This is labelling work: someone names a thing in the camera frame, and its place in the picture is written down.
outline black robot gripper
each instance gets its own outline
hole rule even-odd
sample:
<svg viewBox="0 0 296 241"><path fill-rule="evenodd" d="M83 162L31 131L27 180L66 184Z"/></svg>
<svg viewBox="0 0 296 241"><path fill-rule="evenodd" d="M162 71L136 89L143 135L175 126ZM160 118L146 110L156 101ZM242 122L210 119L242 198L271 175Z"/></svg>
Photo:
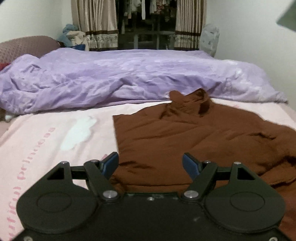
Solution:
<svg viewBox="0 0 296 241"><path fill-rule="evenodd" d="M108 181L118 158L55 166L19 198L24 231L14 241L291 241L278 228L283 198L239 162L218 167L185 153L193 182L181 195L119 194ZM218 180L229 183L215 189Z"/></svg>

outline brown shirt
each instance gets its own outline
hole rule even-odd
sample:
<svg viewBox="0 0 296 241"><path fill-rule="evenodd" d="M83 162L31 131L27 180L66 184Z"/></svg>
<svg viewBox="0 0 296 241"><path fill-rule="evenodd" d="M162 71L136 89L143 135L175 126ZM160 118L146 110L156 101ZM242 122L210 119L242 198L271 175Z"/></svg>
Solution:
<svg viewBox="0 0 296 241"><path fill-rule="evenodd" d="M296 231L289 231L296 226L296 132L215 104L202 89L187 96L172 91L170 99L113 117L120 156L114 186L129 192L184 191L192 182L182 167L185 152L224 167L239 161L285 194L288 212L281 228L296 240Z"/></svg>

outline bed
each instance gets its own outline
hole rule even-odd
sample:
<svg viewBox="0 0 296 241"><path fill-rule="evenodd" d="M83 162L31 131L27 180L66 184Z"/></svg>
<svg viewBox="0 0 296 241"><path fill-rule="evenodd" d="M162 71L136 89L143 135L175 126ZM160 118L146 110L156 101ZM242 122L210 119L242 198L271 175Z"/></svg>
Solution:
<svg viewBox="0 0 296 241"><path fill-rule="evenodd" d="M8 41L0 44L0 63L12 62L24 54L39 58L58 48L55 40L45 36ZM71 166L78 166L118 151L112 116L133 114L145 107L169 103L165 99L148 100L134 100L133 103L123 97L111 98L108 103L102 101L101 105L94 107L49 108L34 113L26 112L29 108L24 108L24 112L17 113L24 115L11 123L1 122L1 239L7 241L22 230L15 210L17 199L57 163L68 161ZM254 112L264 120L296 130L296 114L284 103L247 103L219 98L212 100ZM86 187L82 181L75 181L75 184Z"/></svg>

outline green object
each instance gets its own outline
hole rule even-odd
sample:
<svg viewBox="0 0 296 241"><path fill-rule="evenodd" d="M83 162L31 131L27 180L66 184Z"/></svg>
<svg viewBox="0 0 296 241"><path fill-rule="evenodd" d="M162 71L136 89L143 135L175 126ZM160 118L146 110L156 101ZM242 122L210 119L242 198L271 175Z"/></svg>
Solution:
<svg viewBox="0 0 296 241"><path fill-rule="evenodd" d="M278 20L277 24L296 32L296 1L294 1L287 12Z"/></svg>

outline headboard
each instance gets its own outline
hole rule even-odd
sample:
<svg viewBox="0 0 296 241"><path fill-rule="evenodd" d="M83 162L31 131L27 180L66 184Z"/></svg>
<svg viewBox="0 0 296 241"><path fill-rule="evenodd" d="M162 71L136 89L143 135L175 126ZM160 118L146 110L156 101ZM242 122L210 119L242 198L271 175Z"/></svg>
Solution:
<svg viewBox="0 0 296 241"><path fill-rule="evenodd" d="M0 43L0 63L11 63L23 54L38 58L60 48L59 43L47 36L31 36Z"/></svg>

